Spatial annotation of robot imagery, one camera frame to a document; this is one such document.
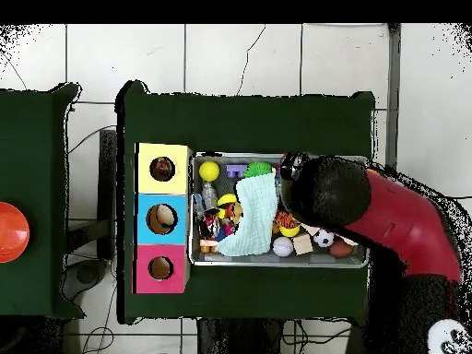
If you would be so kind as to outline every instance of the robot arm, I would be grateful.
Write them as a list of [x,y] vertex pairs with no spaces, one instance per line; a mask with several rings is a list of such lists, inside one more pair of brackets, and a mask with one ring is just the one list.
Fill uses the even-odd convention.
[[400,278],[391,279],[387,289],[379,280],[372,296],[367,338],[373,338],[375,354],[447,354],[447,348],[428,345],[435,338],[431,330],[436,330],[434,335],[451,334],[434,328],[438,322],[456,322],[461,333],[464,328],[457,322],[456,304],[461,260],[441,210],[426,197],[346,159],[289,153],[280,176],[282,202],[297,220],[380,249],[372,257],[374,270],[385,254],[401,261]]

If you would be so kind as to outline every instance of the dark green tablecloth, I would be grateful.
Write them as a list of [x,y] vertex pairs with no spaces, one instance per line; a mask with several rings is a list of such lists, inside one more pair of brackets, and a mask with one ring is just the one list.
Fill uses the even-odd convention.
[[124,317],[355,316],[366,298],[362,269],[193,266],[184,294],[132,294],[133,154],[135,142],[183,144],[193,151],[371,157],[370,92],[351,98],[210,97],[152,95],[141,82],[127,83],[116,100],[119,115],[118,235],[124,235],[124,283],[118,313]]
[[65,113],[78,85],[50,92],[0,90],[0,201],[19,208],[29,244],[0,264],[0,314],[75,317],[62,299],[65,253]]

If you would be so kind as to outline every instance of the blue box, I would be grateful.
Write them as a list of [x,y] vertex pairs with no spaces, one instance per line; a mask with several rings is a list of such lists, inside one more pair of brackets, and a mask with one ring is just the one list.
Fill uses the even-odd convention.
[[[154,233],[146,223],[148,211],[155,205],[166,204],[177,213],[177,225],[164,235]],[[138,244],[185,244],[187,242],[187,195],[137,196],[137,243]]]

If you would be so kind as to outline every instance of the yellow box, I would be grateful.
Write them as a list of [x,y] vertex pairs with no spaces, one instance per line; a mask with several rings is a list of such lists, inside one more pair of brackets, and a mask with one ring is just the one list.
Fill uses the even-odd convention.
[[[187,146],[139,143],[137,155],[137,191],[147,194],[186,195],[188,192],[189,159],[192,151]],[[158,181],[151,175],[151,164],[156,169],[157,158],[167,158],[172,166],[172,177]]]

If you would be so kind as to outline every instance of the orange bowl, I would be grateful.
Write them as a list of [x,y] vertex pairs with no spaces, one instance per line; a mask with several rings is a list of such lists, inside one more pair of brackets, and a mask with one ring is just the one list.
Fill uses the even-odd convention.
[[0,263],[17,259],[30,239],[30,226],[13,205],[0,202]]

